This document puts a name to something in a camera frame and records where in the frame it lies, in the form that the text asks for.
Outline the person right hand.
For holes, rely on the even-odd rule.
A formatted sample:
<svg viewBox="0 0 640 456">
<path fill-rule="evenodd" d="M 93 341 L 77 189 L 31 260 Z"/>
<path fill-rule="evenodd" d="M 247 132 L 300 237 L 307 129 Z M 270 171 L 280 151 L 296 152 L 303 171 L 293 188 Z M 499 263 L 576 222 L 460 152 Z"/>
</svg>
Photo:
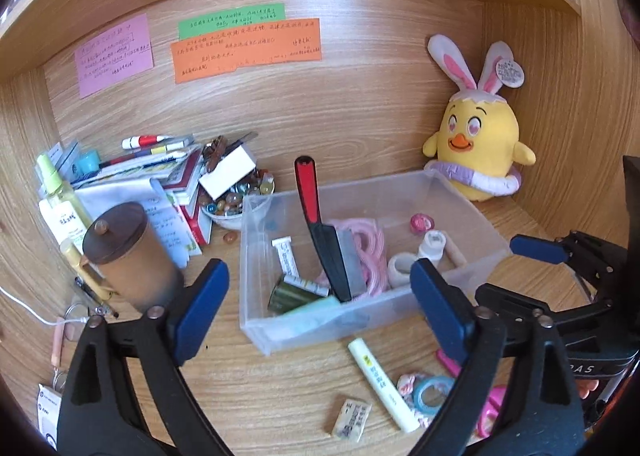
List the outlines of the person right hand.
<svg viewBox="0 0 640 456">
<path fill-rule="evenodd" d="M 599 387 L 600 381 L 597 379 L 577 379 L 576 386 L 578 395 L 582 400 L 588 398 L 588 396 Z"/>
</svg>

